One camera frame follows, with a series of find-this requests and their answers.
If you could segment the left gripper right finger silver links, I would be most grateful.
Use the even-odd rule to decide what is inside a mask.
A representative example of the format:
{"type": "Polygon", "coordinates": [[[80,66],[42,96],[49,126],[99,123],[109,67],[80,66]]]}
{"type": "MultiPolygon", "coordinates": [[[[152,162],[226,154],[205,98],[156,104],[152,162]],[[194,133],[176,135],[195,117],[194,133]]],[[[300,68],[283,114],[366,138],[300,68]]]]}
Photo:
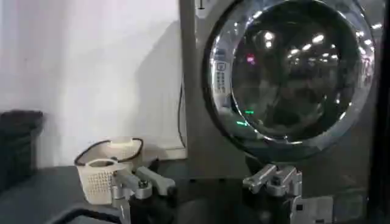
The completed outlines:
{"type": "Polygon", "coordinates": [[[243,179],[243,187],[257,194],[265,187],[273,197],[302,195],[302,172],[294,166],[279,169],[275,164],[267,164],[257,173],[243,179]]]}

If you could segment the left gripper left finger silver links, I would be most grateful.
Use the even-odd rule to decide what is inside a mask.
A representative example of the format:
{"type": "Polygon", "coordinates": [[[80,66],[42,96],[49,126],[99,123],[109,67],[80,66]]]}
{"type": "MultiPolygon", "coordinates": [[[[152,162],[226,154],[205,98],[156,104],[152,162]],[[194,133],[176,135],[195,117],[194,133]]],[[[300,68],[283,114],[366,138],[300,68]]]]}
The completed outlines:
{"type": "Polygon", "coordinates": [[[139,166],[135,170],[123,169],[113,173],[113,198],[129,199],[134,196],[137,200],[150,198],[154,190],[159,196],[170,197],[177,191],[173,179],[163,177],[146,166],[139,166]]]}

